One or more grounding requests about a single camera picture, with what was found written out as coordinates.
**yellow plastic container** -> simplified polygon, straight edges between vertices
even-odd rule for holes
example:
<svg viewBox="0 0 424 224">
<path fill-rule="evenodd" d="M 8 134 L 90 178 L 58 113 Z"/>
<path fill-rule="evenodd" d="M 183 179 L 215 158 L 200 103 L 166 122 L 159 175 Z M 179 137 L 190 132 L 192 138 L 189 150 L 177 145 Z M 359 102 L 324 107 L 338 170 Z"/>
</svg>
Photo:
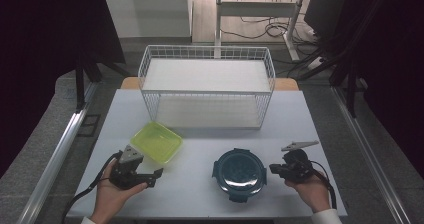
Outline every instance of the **yellow plastic container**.
<svg viewBox="0 0 424 224">
<path fill-rule="evenodd" d="M 131 144 L 160 164 L 166 164 L 177 153 L 182 138 L 157 122 L 145 125 L 131 138 Z"/>
</svg>

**white table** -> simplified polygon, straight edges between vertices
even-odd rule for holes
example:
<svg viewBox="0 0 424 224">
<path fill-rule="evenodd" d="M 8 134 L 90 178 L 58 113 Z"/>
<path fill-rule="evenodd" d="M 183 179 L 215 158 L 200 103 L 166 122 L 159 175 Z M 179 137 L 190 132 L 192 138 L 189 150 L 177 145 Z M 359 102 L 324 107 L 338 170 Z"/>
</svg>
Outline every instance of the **white table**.
<svg viewBox="0 0 424 224">
<path fill-rule="evenodd" d="M 85 190 L 110 155 L 122 150 L 130 138 L 150 121 L 139 90 L 117 90 L 77 193 Z M 301 91 L 275 91 L 260 130 L 174 130 L 183 145 L 166 164 L 156 186 L 127 201 L 117 216 L 135 219 L 242 219 L 301 217 L 312 214 L 297 193 L 271 174 L 269 164 L 284 163 L 280 151 L 292 141 L 319 140 Z M 267 168 L 268 184 L 247 203 L 234 203 L 212 178 L 214 161 L 234 148 L 248 149 Z M 333 184 L 338 213 L 347 215 L 321 144 L 304 149 L 321 163 Z M 160 168 L 144 158 L 138 173 Z M 96 191 L 74 204 L 68 216 L 91 215 Z"/>
</svg>

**round lid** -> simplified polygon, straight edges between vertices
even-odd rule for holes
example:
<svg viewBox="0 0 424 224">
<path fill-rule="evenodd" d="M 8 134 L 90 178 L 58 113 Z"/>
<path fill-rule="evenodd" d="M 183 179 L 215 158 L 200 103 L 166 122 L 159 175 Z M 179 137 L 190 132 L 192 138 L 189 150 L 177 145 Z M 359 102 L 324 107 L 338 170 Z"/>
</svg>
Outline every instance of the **round lid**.
<svg viewBox="0 0 424 224">
<path fill-rule="evenodd" d="M 234 202 L 247 202 L 266 184 L 266 169 L 249 150 L 234 149 L 214 163 L 213 177 Z"/>
</svg>

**wall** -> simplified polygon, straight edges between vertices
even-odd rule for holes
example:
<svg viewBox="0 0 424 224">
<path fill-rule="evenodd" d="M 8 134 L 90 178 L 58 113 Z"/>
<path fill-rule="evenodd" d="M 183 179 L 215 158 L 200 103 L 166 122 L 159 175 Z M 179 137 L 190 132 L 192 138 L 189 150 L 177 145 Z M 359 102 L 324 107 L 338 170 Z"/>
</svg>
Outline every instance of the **wall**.
<svg viewBox="0 0 424 224">
<path fill-rule="evenodd" d="M 191 0 L 106 0 L 118 37 L 190 37 Z"/>
</svg>

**white wire basket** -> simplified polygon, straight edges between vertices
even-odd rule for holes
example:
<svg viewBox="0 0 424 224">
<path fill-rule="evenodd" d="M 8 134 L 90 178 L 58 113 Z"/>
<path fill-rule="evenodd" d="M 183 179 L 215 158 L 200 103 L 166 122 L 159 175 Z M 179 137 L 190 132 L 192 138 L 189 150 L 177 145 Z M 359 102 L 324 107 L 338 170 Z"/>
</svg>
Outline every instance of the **white wire basket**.
<svg viewBox="0 0 424 224">
<path fill-rule="evenodd" d="M 152 121 L 259 129 L 275 72 L 265 47 L 147 46 L 138 79 Z"/>
</svg>

